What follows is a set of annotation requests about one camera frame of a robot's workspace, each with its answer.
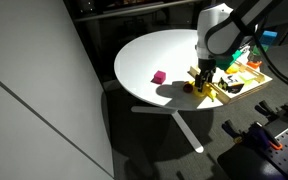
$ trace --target pink cube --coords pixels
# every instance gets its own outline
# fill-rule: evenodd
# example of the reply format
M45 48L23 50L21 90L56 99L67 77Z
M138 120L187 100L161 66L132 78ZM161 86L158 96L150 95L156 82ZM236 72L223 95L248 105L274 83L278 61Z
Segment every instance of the pink cube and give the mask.
M166 73L163 71L157 71L154 74L154 79L153 82L157 83L157 84L162 84L166 79Z

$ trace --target round white table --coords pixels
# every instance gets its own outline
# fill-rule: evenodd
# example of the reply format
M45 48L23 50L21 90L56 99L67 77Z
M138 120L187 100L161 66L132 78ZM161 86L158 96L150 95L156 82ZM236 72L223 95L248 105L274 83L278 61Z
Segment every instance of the round white table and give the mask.
M196 30L165 30L146 34L125 45L115 59L114 70L122 87L155 107L132 108L133 112L171 114L196 152L204 148L178 114L223 105L219 100L185 93L185 81L193 81L190 66L197 65ZM163 84L152 82L157 71L166 73Z

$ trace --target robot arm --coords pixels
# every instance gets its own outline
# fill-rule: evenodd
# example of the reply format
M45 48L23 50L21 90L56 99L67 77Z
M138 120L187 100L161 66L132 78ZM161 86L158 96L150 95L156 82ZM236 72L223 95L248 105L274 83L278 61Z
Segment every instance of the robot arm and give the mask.
M247 38L251 38L256 24L281 1L246 0L236 10L223 3L201 11L196 45L201 70L195 77L198 91L202 92L204 82L212 82L216 60L231 57Z

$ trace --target table leg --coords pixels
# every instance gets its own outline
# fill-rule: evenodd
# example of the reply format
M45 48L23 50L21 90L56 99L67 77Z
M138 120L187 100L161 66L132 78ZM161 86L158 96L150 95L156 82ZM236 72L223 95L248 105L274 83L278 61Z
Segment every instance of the table leg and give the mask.
M180 127L182 132L184 133L185 137L188 139L190 144L193 146L194 150L197 153L202 153L204 151L204 147L201 145L201 143L198 141L198 139L195 137L191 129L187 126L184 119L181 117L181 115L178 113L177 110L171 110L171 109L165 109L160 107L143 107L143 106L133 106L132 112L135 113L152 113L152 114L170 114L172 115L173 119L177 123L177 125Z

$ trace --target gray floor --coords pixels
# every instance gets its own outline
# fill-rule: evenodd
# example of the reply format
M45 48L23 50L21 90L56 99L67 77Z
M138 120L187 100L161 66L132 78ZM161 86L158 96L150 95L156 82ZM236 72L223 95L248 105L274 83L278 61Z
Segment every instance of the gray floor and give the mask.
M288 45L272 47L269 57L288 76ZM203 144L202 154L193 151L170 116L132 113L133 105L145 103L122 88L107 92L115 179L228 179L216 161L233 145L221 124L230 119L239 129L247 130L254 121L267 122L254 110L260 101L266 100L272 107L288 102L288 85L276 78L266 65L262 71L273 78L265 89L216 109L180 112Z

